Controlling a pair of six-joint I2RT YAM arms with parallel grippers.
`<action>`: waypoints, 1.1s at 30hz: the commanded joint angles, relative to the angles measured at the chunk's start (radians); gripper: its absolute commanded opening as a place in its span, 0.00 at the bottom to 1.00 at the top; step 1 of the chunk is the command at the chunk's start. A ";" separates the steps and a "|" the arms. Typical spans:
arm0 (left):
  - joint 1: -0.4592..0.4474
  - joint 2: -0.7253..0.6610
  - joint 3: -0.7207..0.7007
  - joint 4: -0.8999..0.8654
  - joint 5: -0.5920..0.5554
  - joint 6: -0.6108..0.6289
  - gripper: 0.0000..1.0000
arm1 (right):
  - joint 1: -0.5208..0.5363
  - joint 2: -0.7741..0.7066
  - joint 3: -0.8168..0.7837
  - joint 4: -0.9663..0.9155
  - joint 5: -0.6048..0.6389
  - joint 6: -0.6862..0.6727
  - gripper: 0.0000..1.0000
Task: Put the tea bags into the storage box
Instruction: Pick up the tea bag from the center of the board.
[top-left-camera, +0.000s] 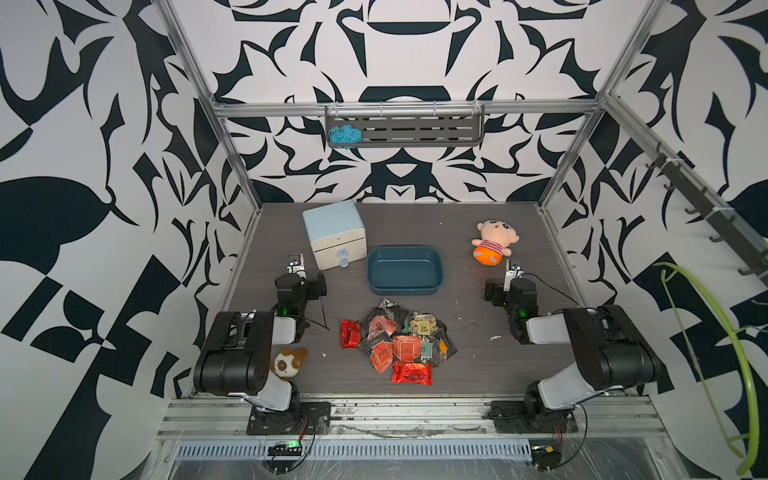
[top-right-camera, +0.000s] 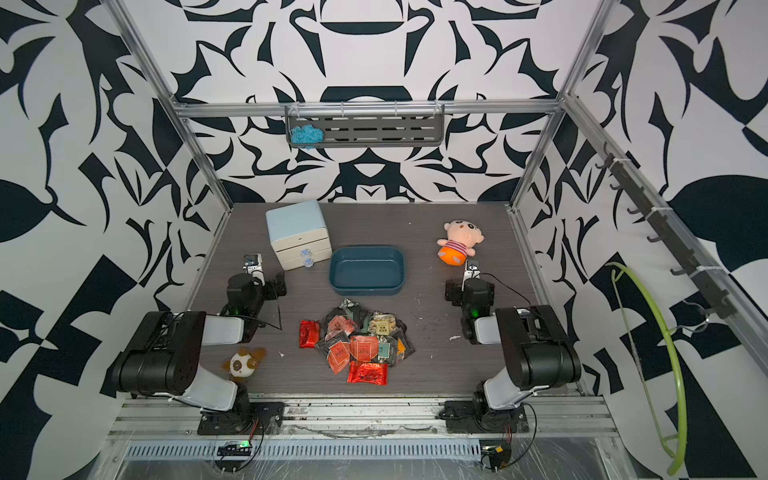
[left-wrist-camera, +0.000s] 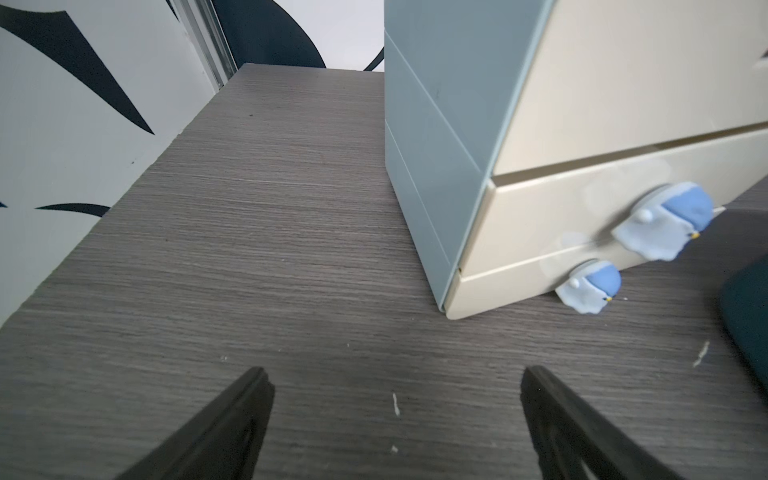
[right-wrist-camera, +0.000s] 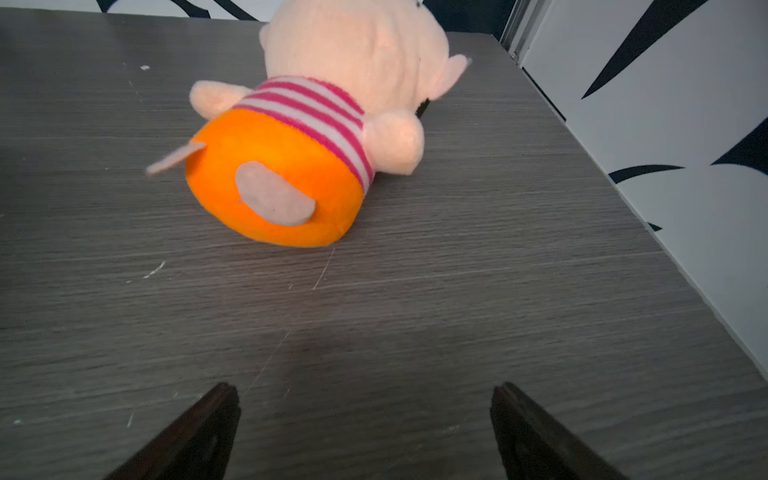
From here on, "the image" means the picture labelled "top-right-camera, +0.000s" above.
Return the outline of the teal plastic storage box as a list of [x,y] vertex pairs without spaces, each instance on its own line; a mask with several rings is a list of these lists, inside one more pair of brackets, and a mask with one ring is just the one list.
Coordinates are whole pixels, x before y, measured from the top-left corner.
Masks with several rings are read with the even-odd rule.
[[331,256],[329,283],[342,296],[392,296],[406,278],[402,252],[392,246],[343,247]]

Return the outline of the red square tea bag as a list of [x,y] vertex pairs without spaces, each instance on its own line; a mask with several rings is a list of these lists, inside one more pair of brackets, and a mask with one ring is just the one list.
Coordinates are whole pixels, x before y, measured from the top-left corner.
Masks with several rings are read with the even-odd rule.
[[377,336],[357,335],[350,339],[352,357],[362,363],[374,362],[378,356],[379,340]]

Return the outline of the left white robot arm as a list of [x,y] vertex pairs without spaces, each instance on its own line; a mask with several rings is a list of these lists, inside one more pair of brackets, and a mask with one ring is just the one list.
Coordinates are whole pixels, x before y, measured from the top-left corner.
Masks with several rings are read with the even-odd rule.
[[[255,272],[232,276],[227,303],[218,315],[205,311],[153,311],[142,319],[126,349],[113,362],[109,382],[118,392],[162,396],[212,412],[230,412],[247,403],[244,381],[260,366],[266,350],[249,346],[267,301],[287,294],[285,273],[264,280]],[[200,365],[205,346],[238,349],[221,377]]]

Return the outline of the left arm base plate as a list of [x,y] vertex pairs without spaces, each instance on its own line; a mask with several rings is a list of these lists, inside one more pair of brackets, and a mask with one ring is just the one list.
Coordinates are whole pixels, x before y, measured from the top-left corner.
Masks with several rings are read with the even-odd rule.
[[203,410],[197,434],[200,436],[246,435],[253,428],[269,432],[282,426],[284,402],[257,401],[242,409],[235,407],[227,412]]

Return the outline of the cream label tea bag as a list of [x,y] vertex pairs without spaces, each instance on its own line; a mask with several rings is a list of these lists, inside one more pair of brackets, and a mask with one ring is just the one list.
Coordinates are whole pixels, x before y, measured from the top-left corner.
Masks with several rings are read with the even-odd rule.
[[368,322],[368,333],[389,336],[397,329],[397,319],[392,314],[374,314]]

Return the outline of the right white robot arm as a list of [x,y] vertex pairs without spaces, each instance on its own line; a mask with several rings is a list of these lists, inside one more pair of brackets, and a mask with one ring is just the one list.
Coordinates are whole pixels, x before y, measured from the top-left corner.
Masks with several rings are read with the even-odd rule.
[[495,285],[480,278],[445,283],[445,300],[461,309],[464,338],[502,348],[504,367],[474,395],[480,413],[514,410],[580,380],[581,361],[551,306],[494,308],[494,298]]

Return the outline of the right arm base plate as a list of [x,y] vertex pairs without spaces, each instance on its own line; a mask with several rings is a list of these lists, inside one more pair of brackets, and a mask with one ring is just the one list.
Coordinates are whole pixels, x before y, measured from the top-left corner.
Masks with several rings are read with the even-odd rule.
[[528,418],[521,408],[495,411],[473,401],[450,400],[437,415],[449,433],[528,433]]

